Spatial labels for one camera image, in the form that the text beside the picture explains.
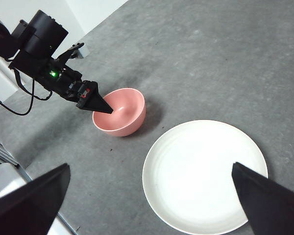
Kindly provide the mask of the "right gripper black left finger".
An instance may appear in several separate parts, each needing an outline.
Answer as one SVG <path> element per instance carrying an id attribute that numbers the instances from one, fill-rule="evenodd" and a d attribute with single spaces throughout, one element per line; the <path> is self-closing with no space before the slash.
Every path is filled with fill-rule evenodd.
<path id="1" fill-rule="evenodd" d="M 0 198 L 0 235 L 46 235 L 64 201 L 65 163 Z"/>

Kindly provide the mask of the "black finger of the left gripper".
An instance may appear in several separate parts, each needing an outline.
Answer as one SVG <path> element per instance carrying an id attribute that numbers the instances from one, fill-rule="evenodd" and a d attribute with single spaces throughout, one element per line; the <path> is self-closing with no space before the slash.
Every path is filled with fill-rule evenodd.
<path id="1" fill-rule="evenodd" d="M 76 107 L 81 110 L 111 114 L 112 107 L 98 92 L 98 84 L 83 84 L 77 92 Z"/>

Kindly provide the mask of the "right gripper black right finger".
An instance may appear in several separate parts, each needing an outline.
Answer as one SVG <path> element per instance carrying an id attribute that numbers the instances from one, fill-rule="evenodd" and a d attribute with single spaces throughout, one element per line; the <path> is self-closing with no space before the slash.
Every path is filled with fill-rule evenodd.
<path id="1" fill-rule="evenodd" d="M 232 179 L 255 235 L 294 235 L 294 192 L 236 162 Z"/>

